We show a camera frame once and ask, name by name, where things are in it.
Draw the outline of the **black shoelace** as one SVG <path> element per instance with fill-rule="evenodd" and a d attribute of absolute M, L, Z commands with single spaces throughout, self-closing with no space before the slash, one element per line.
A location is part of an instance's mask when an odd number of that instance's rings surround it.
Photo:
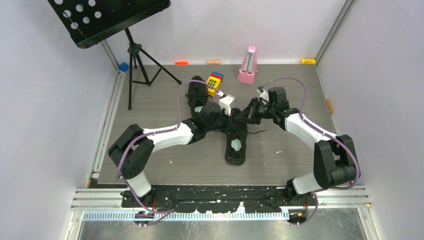
<path fill-rule="evenodd" d="M 251 132 L 251 131 L 247 131 L 248 134 L 254 135 L 254 134 L 259 134 L 259 133 L 263 133 L 266 132 L 267 130 L 259 130 L 259 131 L 255 131 L 255 132 Z"/>

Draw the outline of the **black shoe with laces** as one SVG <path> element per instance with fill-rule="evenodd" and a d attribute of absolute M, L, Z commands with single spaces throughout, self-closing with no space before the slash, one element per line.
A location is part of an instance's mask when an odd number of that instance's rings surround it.
<path fill-rule="evenodd" d="M 235 119 L 242 111 L 232 108 L 228 117 L 226 134 L 226 149 L 224 159 L 229 165 L 243 165 L 246 160 L 248 127 L 245 122 Z"/>

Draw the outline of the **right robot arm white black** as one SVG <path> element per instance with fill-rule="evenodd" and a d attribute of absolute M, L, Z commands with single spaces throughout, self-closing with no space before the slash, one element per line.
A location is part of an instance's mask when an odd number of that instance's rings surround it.
<path fill-rule="evenodd" d="M 286 90 L 271 87 L 235 116 L 239 122 L 258 125 L 272 120 L 284 131 L 293 134 L 313 150 L 312 172 L 292 178 L 285 186 L 285 198 L 299 205 L 306 194 L 331 188 L 352 188 L 361 175 L 353 139 L 336 135 L 310 121 L 301 111 L 290 107 Z"/>

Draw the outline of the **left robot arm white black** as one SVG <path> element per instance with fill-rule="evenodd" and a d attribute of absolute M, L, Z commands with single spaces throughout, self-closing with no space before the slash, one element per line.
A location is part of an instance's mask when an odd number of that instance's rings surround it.
<path fill-rule="evenodd" d="M 156 129 L 130 125 L 111 145 L 107 154 L 118 168 L 118 176 L 134 191 L 135 202 L 141 207 L 148 207 L 153 202 L 152 187 L 144 172 L 151 154 L 203 140 L 208 132 L 224 128 L 230 113 L 217 103 L 210 102 L 179 125 Z"/>

